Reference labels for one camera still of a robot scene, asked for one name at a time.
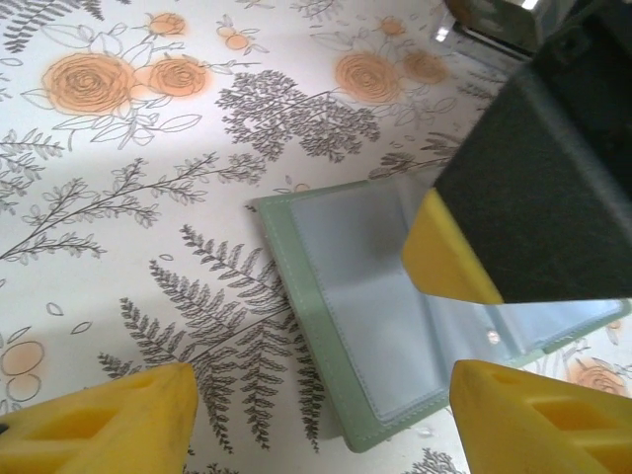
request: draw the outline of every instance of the floral patterned surface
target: floral patterned surface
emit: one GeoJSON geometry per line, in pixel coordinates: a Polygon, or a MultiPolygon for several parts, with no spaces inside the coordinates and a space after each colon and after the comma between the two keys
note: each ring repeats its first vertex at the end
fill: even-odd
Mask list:
{"type": "MultiPolygon", "coordinates": [[[[467,472],[449,410],[346,449],[252,206],[450,159],[504,78],[438,12],[0,0],[0,413],[182,360],[192,474],[467,472]]],[[[629,396],[631,327],[526,369],[629,396]]]]}

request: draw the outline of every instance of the yellow foam pad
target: yellow foam pad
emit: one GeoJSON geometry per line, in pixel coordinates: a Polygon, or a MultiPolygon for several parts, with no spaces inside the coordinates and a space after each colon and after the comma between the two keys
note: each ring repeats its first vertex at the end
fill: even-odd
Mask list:
{"type": "Polygon", "coordinates": [[[472,474],[630,474],[632,400],[479,360],[450,404],[472,474]]]}
{"type": "Polygon", "coordinates": [[[182,474],[197,407],[185,363],[34,405],[0,417],[0,474],[182,474]]]}
{"type": "Polygon", "coordinates": [[[404,268],[426,294],[484,304],[503,298],[441,199],[424,197],[402,252],[404,268]]]}

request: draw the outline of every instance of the leaf illustration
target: leaf illustration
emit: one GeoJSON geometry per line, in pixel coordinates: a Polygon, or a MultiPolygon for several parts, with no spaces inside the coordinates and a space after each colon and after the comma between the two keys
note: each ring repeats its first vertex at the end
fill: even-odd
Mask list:
{"type": "Polygon", "coordinates": [[[17,57],[3,57],[0,58],[0,64],[2,64],[3,66],[16,67],[21,66],[24,63],[17,57]]]}
{"type": "Polygon", "coordinates": [[[395,126],[406,125],[415,120],[415,111],[412,109],[405,109],[395,120],[395,126]]]}
{"type": "Polygon", "coordinates": [[[134,131],[134,134],[131,136],[131,139],[137,145],[145,146],[149,144],[151,140],[154,139],[154,136],[155,135],[151,131],[146,130],[145,128],[138,128],[137,130],[134,131]]]}
{"type": "Polygon", "coordinates": [[[241,390],[248,394],[243,403],[248,406],[244,413],[248,415],[248,424],[255,436],[255,441],[262,449],[270,449],[271,409],[275,403],[271,398],[278,394],[275,388],[283,383],[277,374],[287,368],[276,361],[276,357],[287,357],[291,352],[286,348],[289,338],[281,336],[278,331],[285,329],[282,324],[272,318],[266,318],[248,331],[237,341],[237,346],[245,347],[238,354],[244,359],[240,365],[247,373],[241,380],[247,382],[241,390]]]}
{"type": "Polygon", "coordinates": [[[53,130],[83,130],[86,128],[94,128],[95,123],[99,120],[106,119],[101,116],[77,116],[63,121],[59,125],[54,126],[53,130]]]}
{"type": "Polygon", "coordinates": [[[179,350],[185,333],[181,331],[174,335],[175,323],[160,332],[160,322],[154,319],[150,323],[148,316],[141,317],[138,308],[127,298],[120,301],[120,310],[124,325],[136,342],[148,367],[184,361],[176,356],[176,352],[179,350]]]}
{"type": "Polygon", "coordinates": [[[186,130],[187,128],[191,128],[195,126],[201,120],[201,116],[191,114],[187,116],[179,116],[175,118],[170,118],[165,121],[162,125],[160,125],[161,131],[167,132],[176,132],[186,130]]]}
{"type": "Polygon", "coordinates": [[[147,109],[157,109],[168,105],[173,100],[171,96],[163,96],[160,99],[155,99],[147,106],[147,109]]]}
{"type": "Polygon", "coordinates": [[[379,180],[381,178],[388,178],[391,175],[392,172],[388,168],[375,168],[368,173],[368,178],[370,180],[379,180]]]}
{"type": "Polygon", "coordinates": [[[208,422],[219,445],[229,453],[233,452],[233,447],[228,438],[226,412],[230,405],[229,397],[235,392],[233,386],[237,379],[226,372],[238,368],[234,361],[227,360],[236,352],[233,348],[226,348],[216,354],[204,353],[193,362],[197,388],[206,406],[208,422]]]}
{"type": "Polygon", "coordinates": [[[392,41],[385,42],[379,49],[378,54],[391,62],[397,62],[397,49],[392,41]]]}
{"type": "Polygon", "coordinates": [[[454,466],[452,458],[445,452],[424,448],[424,460],[413,464],[412,471],[403,474],[465,474],[454,466]]]}
{"type": "Polygon", "coordinates": [[[441,99],[434,105],[434,112],[437,114],[446,114],[456,107],[456,99],[453,97],[446,97],[441,99]]]}
{"type": "Polygon", "coordinates": [[[299,390],[301,405],[300,413],[302,415],[305,436],[312,444],[314,451],[319,451],[318,433],[320,428],[320,415],[325,401],[325,387],[320,380],[318,371],[314,366],[314,362],[309,354],[307,345],[302,334],[299,333],[298,324],[292,320],[289,332],[298,332],[293,343],[297,345],[296,352],[299,357],[297,359],[301,368],[298,369],[298,384],[301,386],[299,390]]]}
{"type": "Polygon", "coordinates": [[[97,118],[96,120],[93,121],[91,128],[95,129],[95,130],[100,130],[101,128],[105,128],[106,126],[112,124],[112,122],[115,121],[115,118],[112,116],[103,116],[100,118],[97,118]]]}
{"type": "Polygon", "coordinates": [[[190,336],[199,344],[217,346],[231,338],[244,320],[246,310],[234,302],[224,303],[223,289],[211,293],[207,284],[198,280],[191,283],[161,268],[155,260],[150,263],[151,274],[176,309],[187,319],[192,329],[190,336]]]}
{"type": "Polygon", "coordinates": [[[143,42],[126,51],[125,54],[122,56],[122,59],[124,61],[127,61],[127,63],[134,69],[138,69],[139,67],[144,67],[149,64],[151,51],[151,43],[143,42]]]}
{"type": "Polygon", "coordinates": [[[379,137],[370,110],[350,108],[333,91],[307,96],[293,80],[271,70],[234,77],[232,89],[222,89],[216,102],[230,110],[223,118],[226,132],[235,143],[250,143],[270,161],[278,159],[294,136],[308,156],[325,156],[333,163],[379,137]]]}
{"type": "MultiPolygon", "coordinates": [[[[36,131],[32,130],[27,137],[36,131]]],[[[44,139],[43,143],[35,142],[42,137],[41,133],[37,133],[31,141],[19,141],[17,133],[11,130],[0,141],[0,148],[19,151],[28,149],[35,150],[40,155],[48,153],[50,156],[57,156],[61,149],[58,143],[44,145],[50,143],[50,137],[44,139]]],[[[228,165],[221,168],[215,165],[218,159],[212,153],[205,154],[202,158],[186,160],[185,164],[176,166],[176,176],[171,179],[165,175],[154,182],[142,182],[145,176],[142,168],[146,162],[138,158],[121,169],[112,171],[115,178],[111,191],[97,193],[89,190],[88,185],[77,178],[67,182],[61,189],[54,187],[42,195],[46,208],[33,204],[32,213],[23,216],[23,220],[34,228],[31,235],[0,254],[0,261],[27,264],[31,260],[37,260],[41,255],[54,254],[60,250],[74,257],[90,253],[94,258],[100,258],[107,251],[93,240],[93,235],[80,237],[75,232],[67,232],[58,238],[51,238],[47,231],[59,224],[73,224],[84,220],[93,222],[95,219],[121,215],[129,215],[139,225],[149,228],[160,216],[156,210],[158,204],[141,203],[140,197],[134,194],[136,191],[147,190],[154,198],[166,195],[178,203],[190,204],[204,201],[205,191],[197,189],[197,181],[204,183],[209,176],[215,175],[224,183],[240,182],[254,185],[266,172],[263,160],[249,154],[232,155],[228,165]]]]}
{"type": "Polygon", "coordinates": [[[354,47],[353,42],[349,40],[349,38],[341,37],[338,33],[319,33],[310,36],[321,46],[328,47],[335,51],[351,51],[354,47]]]}
{"type": "Polygon", "coordinates": [[[27,332],[31,329],[31,326],[27,326],[26,328],[22,328],[11,335],[11,337],[7,340],[7,344],[13,344],[22,336],[27,334],[27,332]]]}
{"type": "Polygon", "coordinates": [[[63,316],[63,310],[59,307],[58,304],[53,302],[46,304],[46,312],[50,316],[63,316]]]}
{"type": "Polygon", "coordinates": [[[133,362],[131,360],[123,363],[120,358],[109,354],[100,353],[98,359],[99,363],[103,366],[102,370],[108,374],[109,378],[113,379],[132,375],[143,368],[140,365],[132,367],[133,362]]]}
{"type": "Polygon", "coordinates": [[[601,359],[601,358],[597,358],[597,357],[592,357],[592,361],[594,363],[596,363],[597,365],[602,366],[603,368],[610,370],[610,371],[614,371],[612,364],[609,362],[606,362],[605,360],[601,359]]]}
{"type": "Polygon", "coordinates": [[[99,33],[90,43],[90,52],[118,56],[122,51],[120,39],[107,33],[99,33]]]}
{"type": "Polygon", "coordinates": [[[610,339],[611,343],[613,343],[615,346],[619,345],[619,338],[618,338],[618,336],[617,336],[615,331],[613,331],[610,328],[606,328],[605,333],[606,333],[607,337],[610,339]]]}
{"type": "Polygon", "coordinates": [[[116,140],[126,136],[131,128],[130,123],[113,123],[101,130],[95,137],[90,140],[93,142],[116,140]]]}
{"type": "Polygon", "coordinates": [[[114,35],[117,37],[118,35],[122,35],[127,31],[127,25],[123,23],[117,23],[111,30],[110,35],[114,35]]]}
{"type": "Polygon", "coordinates": [[[352,49],[357,51],[377,52],[377,48],[368,40],[367,37],[355,37],[353,39],[352,49]]]}
{"type": "Polygon", "coordinates": [[[20,95],[40,109],[45,109],[47,111],[52,111],[54,109],[54,107],[50,103],[50,100],[48,99],[46,90],[44,89],[33,89],[31,91],[23,92],[20,95]]]}
{"type": "Polygon", "coordinates": [[[257,276],[253,275],[262,249],[252,251],[240,267],[237,262],[239,254],[234,254],[239,246],[230,254],[237,257],[231,258],[226,242],[219,246],[216,246],[212,239],[204,242],[203,237],[188,225],[185,225],[181,232],[184,234],[186,245],[196,249],[194,255],[201,256],[200,262],[203,265],[212,264],[212,272],[221,272],[219,279],[232,280],[228,287],[240,289],[238,297],[244,299],[253,314],[270,316],[289,309],[274,261],[269,261],[257,276]]]}
{"type": "Polygon", "coordinates": [[[72,25],[44,25],[41,32],[51,40],[67,47],[81,49],[90,44],[90,40],[79,34],[79,28],[72,25]]]}
{"type": "Polygon", "coordinates": [[[105,20],[101,10],[101,0],[83,0],[83,8],[97,20],[105,20]]]}
{"type": "Polygon", "coordinates": [[[79,36],[81,38],[83,38],[84,40],[86,40],[86,41],[91,41],[92,38],[95,35],[94,30],[92,28],[90,28],[90,27],[85,26],[85,25],[79,25],[77,31],[79,33],[79,36]]]}
{"type": "Polygon", "coordinates": [[[297,0],[291,8],[309,20],[332,20],[343,9],[341,0],[297,0]]]}
{"type": "Polygon", "coordinates": [[[88,331],[90,328],[92,327],[92,322],[91,321],[84,321],[83,323],[78,324],[77,326],[75,326],[72,331],[70,331],[70,334],[81,334],[81,333],[85,333],[86,331],[88,331]]]}
{"type": "Polygon", "coordinates": [[[226,67],[221,64],[212,64],[210,66],[210,70],[213,72],[216,72],[217,74],[232,74],[233,73],[230,67],[226,67]]]}
{"type": "Polygon", "coordinates": [[[252,49],[255,50],[255,51],[258,51],[258,52],[270,52],[269,49],[264,48],[260,44],[253,44],[252,45],[252,49]]]}

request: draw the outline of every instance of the orange flower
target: orange flower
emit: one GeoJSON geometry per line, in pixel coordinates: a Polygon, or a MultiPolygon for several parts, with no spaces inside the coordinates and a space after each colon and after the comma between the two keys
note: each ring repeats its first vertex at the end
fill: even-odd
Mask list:
{"type": "Polygon", "coordinates": [[[165,37],[179,35],[185,30],[185,19],[175,13],[163,13],[151,20],[149,31],[154,35],[165,37]]]}
{"type": "Polygon", "coordinates": [[[174,97],[190,96],[206,85],[208,71],[188,58],[163,59],[136,71],[139,82],[151,90],[174,97]]]}
{"type": "Polygon", "coordinates": [[[250,44],[250,41],[243,35],[233,35],[226,39],[226,46],[229,49],[239,50],[244,49],[250,44]]]}
{"type": "Polygon", "coordinates": [[[36,341],[13,344],[5,349],[0,369],[7,376],[4,378],[6,391],[13,401],[26,402],[38,395],[43,359],[43,345],[36,341]]]}
{"type": "Polygon", "coordinates": [[[406,27],[402,21],[395,17],[387,17],[381,21],[380,30],[390,37],[399,37],[406,33],[406,27]]]}
{"type": "Polygon", "coordinates": [[[133,68],[117,57],[78,53],[50,66],[42,82],[56,109],[107,115],[129,101],[135,81],[133,68]]]}
{"type": "Polygon", "coordinates": [[[343,57],[336,67],[336,81],[356,100],[371,104],[391,102],[401,93],[395,67],[368,52],[343,57]]]}
{"type": "Polygon", "coordinates": [[[627,396],[625,381],[610,368],[595,361],[579,361],[571,367],[569,382],[602,392],[627,396]]]}
{"type": "Polygon", "coordinates": [[[424,84],[436,84],[449,74],[439,57],[425,51],[408,54],[404,58],[404,71],[408,78],[424,84]]]}

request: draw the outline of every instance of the open booklet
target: open booklet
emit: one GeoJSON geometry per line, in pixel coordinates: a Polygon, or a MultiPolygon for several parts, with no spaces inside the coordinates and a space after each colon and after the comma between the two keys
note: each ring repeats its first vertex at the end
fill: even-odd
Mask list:
{"type": "Polygon", "coordinates": [[[520,366],[627,314],[627,300],[486,306],[419,293],[401,249],[439,168],[259,201],[345,440],[362,452],[448,403],[454,363],[520,366]]]}

